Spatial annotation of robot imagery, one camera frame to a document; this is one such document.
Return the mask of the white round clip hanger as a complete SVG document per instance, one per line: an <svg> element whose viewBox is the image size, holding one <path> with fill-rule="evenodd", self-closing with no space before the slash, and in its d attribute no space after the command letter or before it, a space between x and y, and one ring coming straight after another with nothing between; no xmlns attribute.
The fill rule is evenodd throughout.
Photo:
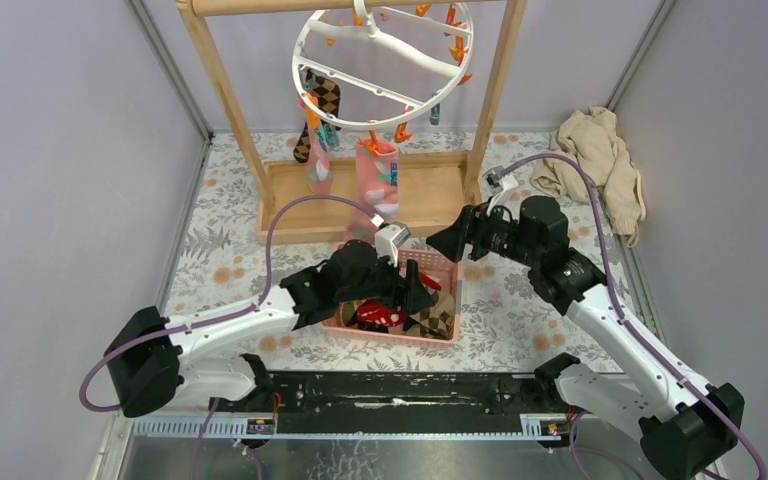
<svg viewBox="0 0 768 480"><path fill-rule="evenodd" d="M464 2L317 10L304 23L291 57L294 86L304 70L341 89L337 116L320 120L354 131L404 130L441 121L443 101L471 77L475 27Z"/></svg>

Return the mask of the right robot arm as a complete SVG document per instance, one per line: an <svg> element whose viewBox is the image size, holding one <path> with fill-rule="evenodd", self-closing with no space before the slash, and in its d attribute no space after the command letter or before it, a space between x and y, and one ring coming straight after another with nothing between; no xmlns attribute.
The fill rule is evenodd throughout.
<svg viewBox="0 0 768 480"><path fill-rule="evenodd" d="M571 247L567 230L557 201L535 196L521 203L517 218L502 206L468 205L427 243L453 262L494 253L527 266L534 292L596 340L633 383L561 354L535 371L539 407L581 407L637 441L663 478L694 478L736 446L743 395L711 383L643 328L609 277Z"/></svg>

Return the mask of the pink sock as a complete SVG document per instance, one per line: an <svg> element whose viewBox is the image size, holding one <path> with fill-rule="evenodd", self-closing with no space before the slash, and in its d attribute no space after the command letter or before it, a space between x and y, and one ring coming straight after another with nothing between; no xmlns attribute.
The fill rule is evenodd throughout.
<svg viewBox="0 0 768 480"><path fill-rule="evenodd" d="M311 106L318 106L318 101L311 93L303 93L300 105L306 117L306 127L309 138L308 161L306 172L308 185L314 194L329 194L333 183L333 173L330 167L330 154L322 122L314 113Z"/></svg>
<svg viewBox="0 0 768 480"><path fill-rule="evenodd" d="M358 203L385 219L399 214L400 151L383 140L359 139L355 148Z"/></svg>

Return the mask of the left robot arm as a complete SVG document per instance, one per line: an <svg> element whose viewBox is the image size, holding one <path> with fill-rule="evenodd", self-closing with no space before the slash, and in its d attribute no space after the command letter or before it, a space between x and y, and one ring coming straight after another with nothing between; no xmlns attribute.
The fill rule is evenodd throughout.
<svg viewBox="0 0 768 480"><path fill-rule="evenodd" d="M219 353L249 338L321 323L341 305L367 300L405 316L435 303L416 261L399 266L372 245L352 240L259 297L191 316L163 317L155 306L143 308L105 351L119 408L136 418L174 400L205 397L259 410L271 388L262 362L254 354L221 360Z"/></svg>

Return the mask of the red white patterned sock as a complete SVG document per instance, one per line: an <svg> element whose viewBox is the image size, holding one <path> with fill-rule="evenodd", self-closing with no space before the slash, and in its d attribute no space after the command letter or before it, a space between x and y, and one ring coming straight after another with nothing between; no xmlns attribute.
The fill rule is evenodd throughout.
<svg viewBox="0 0 768 480"><path fill-rule="evenodd" d="M361 304L355 312L355 317L359 323L371 323L383 327L402 325L406 320L406 316L397 309L387 307L375 300L368 300Z"/></svg>

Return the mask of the wooden hanger rack frame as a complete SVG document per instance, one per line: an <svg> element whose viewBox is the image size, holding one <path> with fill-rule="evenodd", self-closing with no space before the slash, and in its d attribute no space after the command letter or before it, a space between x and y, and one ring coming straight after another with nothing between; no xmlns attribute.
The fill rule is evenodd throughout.
<svg viewBox="0 0 768 480"><path fill-rule="evenodd" d="M312 200L310 206L301 207L296 214L290 212L291 205L300 205L305 198L306 177L302 167L292 160L262 161L207 20L213 16L310 10L314 30L328 37L360 37L362 33L358 26L330 27L319 20L328 9L347 9L350 5L348 1L180 1L177 4L260 194L255 234L262 245L335 242L342 237L351 215L343 205L329 207L317 199ZM396 219L405 224L415 237L425 238L448 227L464 205L481 199L479 169L502 100L526 7L524 1L509 0L506 4L472 149L403 154L400 157L399 181L408 190L400 198L400 213ZM368 35L391 49L404 52L409 60L417 64L427 63L430 70L448 75L451 80L439 95L420 105L405 95L302 57L303 43L298 41L294 48L293 67L309 68L408 108L403 115L387 120L360 123L337 118L327 120L345 130L382 131L423 115L454 91L468 68L465 64L442 63L403 41L392 40L374 31Z"/></svg>

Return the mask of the plain red sock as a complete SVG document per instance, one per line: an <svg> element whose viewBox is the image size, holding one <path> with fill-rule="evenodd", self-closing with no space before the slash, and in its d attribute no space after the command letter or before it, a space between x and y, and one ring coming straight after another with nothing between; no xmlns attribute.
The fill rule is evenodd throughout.
<svg viewBox="0 0 768 480"><path fill-rule="evenodd" d="M420 281L421 281L422 285L424 287L426 287L427 289L434 290L434 291L441 291L442 290L441 284L438 282L438 280L435 277L429 276L429 275L425 274L424 272L420 272L419 273L419 278L420 278Z"/></svg>

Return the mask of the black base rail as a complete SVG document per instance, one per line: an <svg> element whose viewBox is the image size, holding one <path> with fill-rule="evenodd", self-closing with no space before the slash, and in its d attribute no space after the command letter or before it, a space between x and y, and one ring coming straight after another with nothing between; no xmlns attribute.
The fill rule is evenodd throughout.
<svg viewBox="0 0 768 480"><path fill-rule="evenodd" d="M525 418L571 412L531 374L283 371L221 413L263 413L280 434L520 434Z"/></svg>

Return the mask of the floral table mat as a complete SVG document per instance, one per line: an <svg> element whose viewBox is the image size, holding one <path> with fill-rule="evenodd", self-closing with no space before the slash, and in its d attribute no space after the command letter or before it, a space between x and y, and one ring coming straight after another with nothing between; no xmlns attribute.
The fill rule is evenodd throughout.
<svg viewBox="0 0 768 480"><path fill-rule="evenodd" d="M292 160L292 133L254 134L263 160ZM471 132L422 132L400 146L402 153L471 150ZM548 150L548 133L502 132L491 137L485 167ZM168 293L160 301L164 315L192 314L260 294L265 285L265 251L255 237L257 200L254 180L233 134L214 137L204 164L199 193L186 229ZM561 200L570 219L571 244L601 266L595 221L589 205ZM640 310L632 277L623 265L623 243L604 215L611 271L623 301ZM334 245L314 243L272 247L275 279L323 260ZM244 341L231 353L260 355L270 370L341 371L492 371L530 372L569 352L591 369L620 373L598 343L532 293L527 269L488 255L465 261L459 338L446 348L363 342L338 338L317 325L285 335Z"/></svg>

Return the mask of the pink plastic basket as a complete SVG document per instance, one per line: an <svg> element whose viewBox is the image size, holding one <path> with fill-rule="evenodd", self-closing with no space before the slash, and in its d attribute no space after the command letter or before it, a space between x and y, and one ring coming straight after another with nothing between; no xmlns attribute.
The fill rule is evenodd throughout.
<svg viewBox="0 0 768 480"><path fill-rule="evenodd" d="M341 328L336 325L336 316L323 323L323 328L332 336L354 340L375 341L423 348L448 348L459 338L461 329L461 290L462 268L452 263L441 254L431 250L404 248L399 252L400 266L404 267L407 260L415 260L420 272L435 277L442 286L442 291L450 293L455 301L455 317L450 340L433 340L408 336L402 326L389 327L388 332L374 332L354 328Z"/></svg>

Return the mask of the beige crumpled cloth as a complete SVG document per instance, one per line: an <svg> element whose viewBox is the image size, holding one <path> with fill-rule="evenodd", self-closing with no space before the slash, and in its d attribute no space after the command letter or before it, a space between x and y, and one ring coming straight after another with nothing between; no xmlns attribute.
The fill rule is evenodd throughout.
<svg viewBox="0 0 768 480"><path fill-rule="evenodd" d="M550 136L550 151L576 162L601 190L612 230L628 246L637 245L647 210L642 175L618 135L617 116L605 107L575 111ZM584 181L571 165L554 158L535 163L531 184L544 194L589 201Z"/></svg>

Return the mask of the brown beige argyle sock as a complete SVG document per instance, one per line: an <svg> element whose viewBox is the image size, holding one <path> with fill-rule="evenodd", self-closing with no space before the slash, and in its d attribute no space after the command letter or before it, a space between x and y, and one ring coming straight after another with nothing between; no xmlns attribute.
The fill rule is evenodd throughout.
<svg viewBox="0 0 768 480"><path fill-rule="evenodd" d="M334 116L339 114L341 102L341 89L339 85L333 80L318 75L309 69L303 71L301 80L306 98L309 98L319 110ZM338 127L318 120L317 125L314 127L314 133L311 133L310 127L308 124L305 124L293 150L294 159L302 164L308 162L311 154L311 138L319 141L319 133L323 134L322 140L326 142L328 147L337 146L338 138L336 132L338 130Z"/></svg>

